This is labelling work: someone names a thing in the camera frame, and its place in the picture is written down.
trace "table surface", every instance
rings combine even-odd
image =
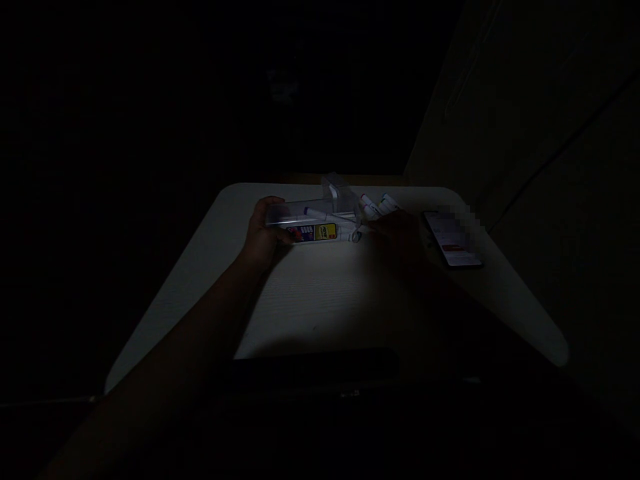
[[[566,341],[463,200],[440,187],[361,187],[360,196],[389,193],[404,209],[448,210],[465,226],[485,266],[447,274],[500,320],[557,366],[566,364]],[[110,391],[166,335],[224,272],[244,242],[256,201],[277,195],[287,201],[321,198],[320,185],[236,183],[216,198],[111,368]],[[421,222],[421,236],[428,232]],[[443,264],[436,248],[427,254]],[[235,358],[286,355],[364,347],[391,347],[403,376],[428,375],[428,307],[410,298],[402,285],[371,261],[367,235],[358,243],[296,245],[266,280]]]

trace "clear plastic box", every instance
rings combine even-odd
[[[267,226],[295,236],[296,244],[360,240],[358,199],[339,175],[322,178],[323,198],[280,203],[269,207]]]

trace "smartphone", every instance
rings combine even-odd
[[[448,267],[459,269],[484,266],[469,251],[469,236],[452,213],[424,211],[422,215]]]

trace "printed label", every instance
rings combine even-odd
[[[304,227],[287,228],[295,236],[296,242],[314,240],[333,240],[336,238],[335,223],[324,225],[305,225]]]

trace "fingers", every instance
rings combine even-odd
[[[269,206],[276,203],[284,203],[284,201],[285,200],[280,197],[264,197],[258,200],[258,203],[255,204],[253,215],[249,220],[249,226],[253,228],[264,227]]]
[[[382,235],[390,235],[399,227],[409,224],[413,220],[413,215],[404,210],[396,210],[378,220],[372,220],[368,223],[372,229]]]
[[[278,238],[278,240],[280,240],[282,243],[291,245],[294,242],[293,236],[288,230],[284,230],[278,227],[274,227],[270,230],[275,233],[276,238]]]

